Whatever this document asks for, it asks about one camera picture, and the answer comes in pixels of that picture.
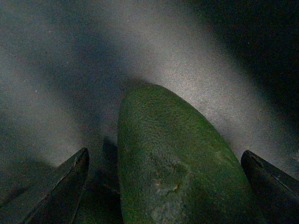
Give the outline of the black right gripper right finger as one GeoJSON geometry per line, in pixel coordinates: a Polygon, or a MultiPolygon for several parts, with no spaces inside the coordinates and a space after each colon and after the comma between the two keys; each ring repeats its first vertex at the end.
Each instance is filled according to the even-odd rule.
{"type": "Polygon", "coordinates": [[[269,224],[299,222],[299,181],[246,150],[241,166],[269,224]]]}

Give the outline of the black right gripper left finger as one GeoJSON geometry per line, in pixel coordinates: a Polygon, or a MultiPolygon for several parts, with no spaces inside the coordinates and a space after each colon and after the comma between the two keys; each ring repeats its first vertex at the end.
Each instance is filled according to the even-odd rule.
{"type": "Polygon", "coordinates": [[[1,207],[2,224],[71,224],[85,188],[89,153],[83,148],[39,183],[1,207]]]}

